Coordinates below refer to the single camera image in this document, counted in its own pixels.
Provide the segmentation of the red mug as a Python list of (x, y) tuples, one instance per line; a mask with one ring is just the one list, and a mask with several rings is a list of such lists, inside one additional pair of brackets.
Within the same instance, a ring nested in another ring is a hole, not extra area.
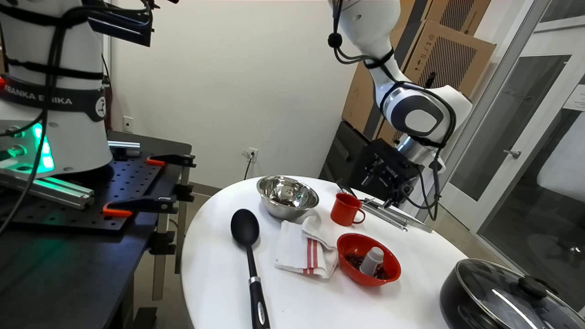
[(351, 194), (339, 192), (335, 196), (330, 218), (343, 227), (363, 223), (366, 218), (363, 203)]

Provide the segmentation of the red bowl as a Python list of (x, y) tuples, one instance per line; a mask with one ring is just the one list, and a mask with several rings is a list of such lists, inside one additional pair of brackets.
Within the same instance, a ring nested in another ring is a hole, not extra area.
[[(381, 248), (384, 252), (383, 267), (389, 275), (387, 280), (378, 280), (364, 275), (352, 267), (346, 260), (348, 254), (357, 254), (365, 256), (372, 247)], [(359, 233), (346, 233), (341, 235), (337, 241), (339, 266), (342, 272), (349, 277), (354, 283), (366, 287), (380, 287), (399, 279), (401, 275), (401, 266), (386, 246), (375, 239)]]

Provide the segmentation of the metal bowl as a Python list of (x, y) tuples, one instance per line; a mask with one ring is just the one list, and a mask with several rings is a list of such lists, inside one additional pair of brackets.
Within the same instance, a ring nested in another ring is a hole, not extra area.
[(256, 189), (268, 213), (286, 221), (296, 221), (319, 204), (319, 196), (313, 188), (291, 177), (262, 177)]

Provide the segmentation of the black plastic spoon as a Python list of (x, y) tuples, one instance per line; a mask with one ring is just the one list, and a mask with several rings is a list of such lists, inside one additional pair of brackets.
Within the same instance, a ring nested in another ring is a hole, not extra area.
[(271, 329), (269, 314), (263, 294), (261, 277), (257, 273), (253, 246), (260, 235), (256, 216), (248, 209), (238, 209), (232, 216), (230, 230), (234, 241), (242, 246), (247, 255), (249, 270), (251, 326), (253, 329)]

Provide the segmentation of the silver metal bar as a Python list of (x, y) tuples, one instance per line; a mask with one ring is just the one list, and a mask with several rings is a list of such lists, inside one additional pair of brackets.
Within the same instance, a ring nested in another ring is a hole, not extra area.
[(373, 214), (383, 221), (390, 223), (401, 231), (407, 232), (408, 220), (398, 214), (384, 208), (383, 206), (374, 202), (373, 199), (363, 199), (362, 208), (369, 214)]
[(389, 209), (390, 211), (394, 212), (395, 214), (400, 215), (401, 217), (405, 218), (408, 220), (408, 225), (407, 225), (407, 229), (409, 229), (410, 227), (412, 228), (417, 228), (420, 229), (422, 231), (425, 231), (427, 233), (432, 233), (433, 232), (433, 228), (424, 224), (423, 222), (419, 221), (418, 219), (414, 218), (413, 216), (403, 212), (402, 210), (394, 207), (394, 206), (388, 206), (386, 207), (386, 209)]

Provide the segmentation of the black cabinet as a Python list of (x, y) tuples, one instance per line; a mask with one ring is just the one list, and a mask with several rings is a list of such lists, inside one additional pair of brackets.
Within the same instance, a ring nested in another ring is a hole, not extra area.
[(368, 142), (369, 140), (358, 130), (346, 121), (341, 121), (320, 171), (319, 179), (347, 182), (362, 148)]

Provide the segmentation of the small white bottle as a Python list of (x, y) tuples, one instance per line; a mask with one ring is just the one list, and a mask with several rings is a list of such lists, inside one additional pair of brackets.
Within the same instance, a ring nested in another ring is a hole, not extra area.
[(364, 275), (376, 278), (378, 267), (382, 265), (384, 258), (384, 252), (381, 248), (372, 247), (367, 254), (364, 256), (361, 264), (359, 265), (359, 271)]

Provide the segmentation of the heap of coffee beans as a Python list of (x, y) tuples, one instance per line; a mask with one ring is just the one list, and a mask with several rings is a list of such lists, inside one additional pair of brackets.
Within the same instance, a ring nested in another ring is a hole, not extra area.
[(357, 254), (348, 254), (346, 256), (346, 260), (352, 267), (354, 267), (357, 271), (359, 271), (362, 274), (368, 275), (378, 280), (389, 279), (389, 275), (384, 269), (383, 264), (376, 264), (372, 271), (362, 271), (362, 264), (363, 261), (365, 260), (365, 256), (359, 256)]

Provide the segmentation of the white towel with red stripes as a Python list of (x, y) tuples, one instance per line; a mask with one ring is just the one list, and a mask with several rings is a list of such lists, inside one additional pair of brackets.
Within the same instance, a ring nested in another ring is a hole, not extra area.
[(278, 233), (275, 267), (328, 280), (338, 266), (336, 238), (326, 231), (318, 214), (297, 222), (282, 221)]

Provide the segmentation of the stack of cardboard boxes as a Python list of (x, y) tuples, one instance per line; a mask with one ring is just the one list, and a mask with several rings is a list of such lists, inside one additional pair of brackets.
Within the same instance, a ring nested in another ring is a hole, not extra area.
[(449, 139), (473, 108), (474, 93), (495, 50), (474, 37), (491, 0), (329, 0), (338, 60), (342, 43), (357, 69), (342, 119), (374, 140), (387, 130), (432, 149)]

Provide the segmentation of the glass door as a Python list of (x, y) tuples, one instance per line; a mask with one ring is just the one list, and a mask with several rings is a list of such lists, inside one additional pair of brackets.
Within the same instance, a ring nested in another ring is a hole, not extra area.
[[(568, 93), (585, 57), (585, 24), (534, 32), (493, 96), (449, 183), (443, 206), (477, 233), (528, 158), (528, 133), (546, 106)], [(520, 150), (518, 159), (503, 152)]]

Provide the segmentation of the paper sheet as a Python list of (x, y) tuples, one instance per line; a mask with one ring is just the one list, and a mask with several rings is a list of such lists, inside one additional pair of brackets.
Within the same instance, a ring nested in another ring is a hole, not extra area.
[(562, 108), (567, 110), (585, 111), (585, 84), (579, 84), (575, 87)]

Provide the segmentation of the black and orange clamp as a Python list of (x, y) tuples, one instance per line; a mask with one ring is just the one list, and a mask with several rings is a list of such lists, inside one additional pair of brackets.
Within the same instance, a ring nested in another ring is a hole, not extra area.
[(141, 196), (105, 204), (102, 214), (105, 217), (129, 218), (136, 213), (147, 212), (152, 214), (178, 214), (174, 206), (175, 196)]
[(151, 166), (197, 167), (195, 158), (196, 156), (192, 154), (159, 154), (148, 157), (146, 163)]

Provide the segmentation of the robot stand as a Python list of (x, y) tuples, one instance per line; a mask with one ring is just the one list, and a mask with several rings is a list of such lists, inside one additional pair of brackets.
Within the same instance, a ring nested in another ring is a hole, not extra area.
[(108, 140), (140, 143), (137, 158), (115, 155), (98, 169), (61, 175), (94, 190), (86, 210), (66, 210), (34, 196), (0, 234), (0, 329), (109, 329), (122, 327), (123, 302), (145, 251), (154, 256), (153, 299), (163, 296), (165, 261), (182, 247), (186, 205), (178, 214), (105, 217), (112, 201), (175, 196), (189, 167), (151, 166), (159, 154), (191, 154), (171, 140), (112, 132)]

